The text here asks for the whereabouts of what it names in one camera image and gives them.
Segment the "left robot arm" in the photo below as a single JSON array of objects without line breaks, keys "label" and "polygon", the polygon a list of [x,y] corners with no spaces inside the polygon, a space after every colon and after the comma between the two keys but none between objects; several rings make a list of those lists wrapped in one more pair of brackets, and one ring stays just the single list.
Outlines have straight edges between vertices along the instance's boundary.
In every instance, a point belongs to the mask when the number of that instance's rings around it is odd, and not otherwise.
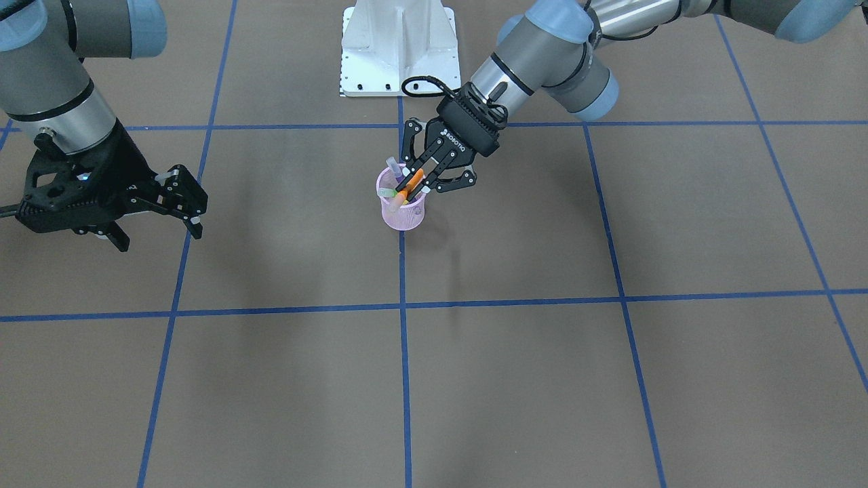
[{"label": "left robot arm", "polygon": [[473,186],[475,157],[499,147],[499,133],[530,96],[545,92],[580,121],[604,117],[619,83],[597,51],[639,41],[682,18],[718,15],[779,40],[808,43],[824,36],[865,1],[536,1],[509,18],[495,49],[466,83],[452,89],[432,75],[415,84],[437,86],[436,117],[404,124],[396,189],[412,201],[422,192]]}]

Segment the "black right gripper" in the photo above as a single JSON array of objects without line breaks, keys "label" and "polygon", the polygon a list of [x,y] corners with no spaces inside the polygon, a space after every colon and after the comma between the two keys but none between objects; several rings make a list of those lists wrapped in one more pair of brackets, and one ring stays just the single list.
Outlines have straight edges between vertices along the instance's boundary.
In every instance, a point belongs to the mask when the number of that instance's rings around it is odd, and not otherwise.
[{"label": "black right gripper", "polygon": [[63,161],[35,152],[15,217],[37,234],[75,229],[127,252],[130,238],[114,220],[130,210],[173,216],[199,240],[207,206],[208,194],[185,166],[156,175],[117,121],[95,147]]}]

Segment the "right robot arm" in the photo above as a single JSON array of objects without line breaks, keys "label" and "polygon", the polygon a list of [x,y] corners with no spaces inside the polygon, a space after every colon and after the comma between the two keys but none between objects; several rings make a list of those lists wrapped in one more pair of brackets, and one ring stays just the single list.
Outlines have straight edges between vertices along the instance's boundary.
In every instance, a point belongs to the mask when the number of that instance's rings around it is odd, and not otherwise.
[{"label": "right robot arm", "polygon": [[208,195],[183,165],[150,169],[84,67],[87,58],[154,58],[167,43],[158,1],[3,1],[2,111],[31,140],[22,200],[2,208],[37,234],[130,238],[127,214],[182,220],[198,240]]}]

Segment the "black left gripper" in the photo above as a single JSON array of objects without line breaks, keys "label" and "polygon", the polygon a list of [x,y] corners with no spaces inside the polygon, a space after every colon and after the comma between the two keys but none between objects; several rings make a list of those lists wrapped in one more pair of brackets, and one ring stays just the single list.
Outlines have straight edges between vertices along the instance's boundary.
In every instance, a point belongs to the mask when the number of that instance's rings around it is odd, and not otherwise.
[{"label": "black left gripper", "polygon": [[[425,173],[410,197],[474,186],[477,175],[469,165],[475,155],[489,157],[499,148],[499,132],[507,126],[509,109],[489,101],[474,85],[458,90],[438,87],[443,99],[437,106],[437,117],[427,123],[410,117],[404,123],[399,157],[404,177],[397,190],[402,190],[419,169]],[[458,169],[462,169],[459,176],[444,176]]]}]

